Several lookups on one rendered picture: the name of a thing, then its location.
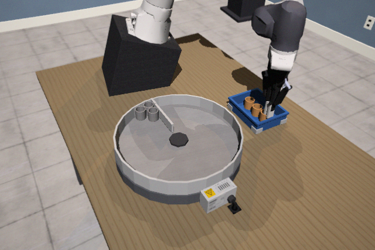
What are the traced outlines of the blue plastic crate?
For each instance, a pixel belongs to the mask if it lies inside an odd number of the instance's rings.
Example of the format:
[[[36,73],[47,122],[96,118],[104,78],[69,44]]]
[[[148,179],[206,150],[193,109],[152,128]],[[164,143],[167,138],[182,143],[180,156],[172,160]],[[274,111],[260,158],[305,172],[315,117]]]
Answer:
[[[229,103],[227,104],[227,107],[233,111],[255,134],[287,122],[287,115],[289,115],[289,112],[279,104],[275,106],[273,117],[260,121],[260,117],[252,116],[251,110],[244,108],[246,97],[253,97],[255,99],[254,103],[261,104],[263,106],[262,109],[265,109],[266,98],[263,97],[263,92],[259,88],[254,88],[228,97]]]

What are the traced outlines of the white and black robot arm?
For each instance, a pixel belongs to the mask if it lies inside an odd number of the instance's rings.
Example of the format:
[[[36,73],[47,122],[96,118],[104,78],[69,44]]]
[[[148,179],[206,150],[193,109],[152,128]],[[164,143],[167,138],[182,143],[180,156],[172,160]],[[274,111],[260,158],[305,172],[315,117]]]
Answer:
[[[298,1],[298,2],[297,2]],[[130,35],[150,43],[170,40],[174,0],[143,0],[141,7],[126,18]],[[303,0],[281,0],[257,8],[251,18],[255,33],[271,39],[268,59],[270,69],[291,71],[304,32],[306,8]],[[135,31],[134,31],[135,30]]]

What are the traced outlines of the grey metal bushing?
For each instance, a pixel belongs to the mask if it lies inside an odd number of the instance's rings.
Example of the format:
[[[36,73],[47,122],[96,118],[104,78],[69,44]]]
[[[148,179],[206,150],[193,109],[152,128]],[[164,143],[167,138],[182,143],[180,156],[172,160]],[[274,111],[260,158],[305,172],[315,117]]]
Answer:
[[[148,109],[150,107],[154,107],[154,104],[151,101],[147,101],[147,102],[144,103],[144,107],[146,108],[146,115],[148,116]]]
[[[135,117],[139,121],[145,120],[146,119],[146,108],[144,106],[137,106],[135,108]]]
[[[151,122],[156,122],[159,119],[159,110],[156,107],[150,107],[148,109],[148,119]]]

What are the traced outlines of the bronze bushing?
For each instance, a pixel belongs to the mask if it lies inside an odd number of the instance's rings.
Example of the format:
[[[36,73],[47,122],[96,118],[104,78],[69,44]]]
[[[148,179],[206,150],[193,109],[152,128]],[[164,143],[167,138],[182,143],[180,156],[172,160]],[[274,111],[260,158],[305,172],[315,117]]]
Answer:
[[[246,97],[244,102],[244,108],[251,110],[255,99],[253,97]]]
[[[253,104],[251,114],[254,117],[259,117],[260,112],[263,109],[263,106],[261,104]]]
[[[260,118],[259,118],[260,121],[268,119],[268,118],[266,118],[267,115],[265,115],[263,113],[264,113],[264,109],[262,109],[261,112],[260,112]]]

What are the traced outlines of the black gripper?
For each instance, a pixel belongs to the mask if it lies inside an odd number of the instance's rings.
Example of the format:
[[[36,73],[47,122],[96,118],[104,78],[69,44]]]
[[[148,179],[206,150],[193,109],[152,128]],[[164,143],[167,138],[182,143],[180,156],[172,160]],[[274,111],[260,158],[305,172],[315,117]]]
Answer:
[[[261,72],[262,95],[266,98],[264,109],[264,114],[267,115],[266,118],[273,117],[275,106],[281,104],[288,91],[292,89],[292,85],[287,82],[289,73],[290,71],[270,69],[270,61],[268,61],[267,70]]]

